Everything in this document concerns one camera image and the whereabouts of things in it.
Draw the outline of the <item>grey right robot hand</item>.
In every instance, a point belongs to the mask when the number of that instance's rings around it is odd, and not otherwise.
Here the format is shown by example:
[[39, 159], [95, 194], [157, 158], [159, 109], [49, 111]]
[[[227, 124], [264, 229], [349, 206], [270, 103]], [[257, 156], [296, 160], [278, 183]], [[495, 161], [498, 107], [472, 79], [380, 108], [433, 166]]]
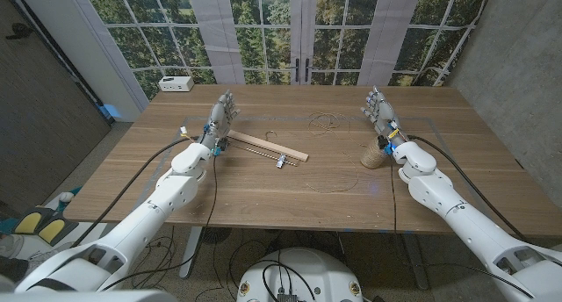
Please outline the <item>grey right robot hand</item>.
[[398, 116], [381, 89], [374, 86], [368, 93], [365, 102], [365, 107], [361, 107], [360, 111], [373, 124], [377, 135], [387, 141], [391, 150], [408, 141], [407, 136], [401, 131]]

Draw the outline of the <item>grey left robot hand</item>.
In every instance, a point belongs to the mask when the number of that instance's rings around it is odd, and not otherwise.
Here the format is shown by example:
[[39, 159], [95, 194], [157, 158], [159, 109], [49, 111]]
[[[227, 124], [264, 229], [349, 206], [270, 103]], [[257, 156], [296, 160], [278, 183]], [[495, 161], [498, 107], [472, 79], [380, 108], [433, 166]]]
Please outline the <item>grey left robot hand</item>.
[[227, 90], [213, 105], [199, 143], [213, 149], [220, 140], [227, 137], [231, 124], [240, 111], [236, 108], [233, 93]]

